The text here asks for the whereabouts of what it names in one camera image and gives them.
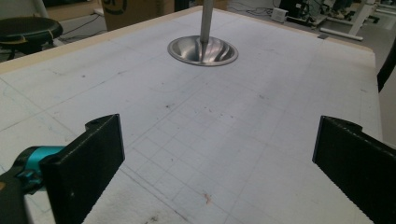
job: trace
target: workbench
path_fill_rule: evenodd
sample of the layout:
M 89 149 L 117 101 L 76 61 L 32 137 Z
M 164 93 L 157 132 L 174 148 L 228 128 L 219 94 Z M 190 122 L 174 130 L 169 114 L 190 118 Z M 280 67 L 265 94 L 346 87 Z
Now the workbench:
M 238 59 L 175 60 L 168 44 L 198 35 L 201 14 L 0 63 L 0 171 L 119 113 L 126 160 L 85 223 L 371 223 L 312 156 L 321 115 L 382 139 L 373 52 L 215 10 L 211 36 Z M 26 201 L 36 223 L 53 223 L 45 192 Z

